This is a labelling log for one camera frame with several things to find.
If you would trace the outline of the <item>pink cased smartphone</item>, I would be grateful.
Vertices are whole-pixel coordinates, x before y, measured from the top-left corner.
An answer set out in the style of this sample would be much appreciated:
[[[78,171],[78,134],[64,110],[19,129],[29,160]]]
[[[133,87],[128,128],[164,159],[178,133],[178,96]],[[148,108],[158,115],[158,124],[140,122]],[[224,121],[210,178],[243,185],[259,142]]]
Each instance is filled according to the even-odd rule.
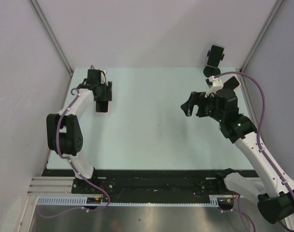
[[[96,101],[95,111],[97,113],[107,113],[109,108],[108,101]]]

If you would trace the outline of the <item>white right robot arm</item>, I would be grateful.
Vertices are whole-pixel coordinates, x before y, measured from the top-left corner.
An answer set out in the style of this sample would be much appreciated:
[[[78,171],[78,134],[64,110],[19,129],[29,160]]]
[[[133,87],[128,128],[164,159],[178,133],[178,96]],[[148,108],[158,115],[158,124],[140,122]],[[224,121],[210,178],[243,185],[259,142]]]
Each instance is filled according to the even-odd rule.
[[[181,109],[186,116],[191,116],[194,106],[198,107],[197,117],[208,116],[219,123],[223,136],[245,155],[262,182],[259,185],[232,169],[226,169],[215,181],[215,189],[220,194],[228,191],[241,194],[254,203],[271,224],[294,214],[294,181],[257,137],[258,130],[252,121],[239,113],[235,92],[220,89],[210,96],[205,92],[192,92]]]

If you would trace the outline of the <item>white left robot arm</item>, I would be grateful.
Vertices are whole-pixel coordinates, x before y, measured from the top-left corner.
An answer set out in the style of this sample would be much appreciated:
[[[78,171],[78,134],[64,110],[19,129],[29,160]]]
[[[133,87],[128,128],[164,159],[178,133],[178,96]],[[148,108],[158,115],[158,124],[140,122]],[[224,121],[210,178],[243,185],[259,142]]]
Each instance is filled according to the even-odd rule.
[[[93,178],[95,168],[83,154],[80,118],[92,104],[95,105],[95,112],[108,112],[109,102],[112,101],[112,82],[107,79],[107,70],[91,66],[86,78],[72,88],[70,94],[73,99],[68,105],[46,117],[48,148],[69,163],[76,178],[84,179],[84,190],[94,193],[98,190],[99,181]]]

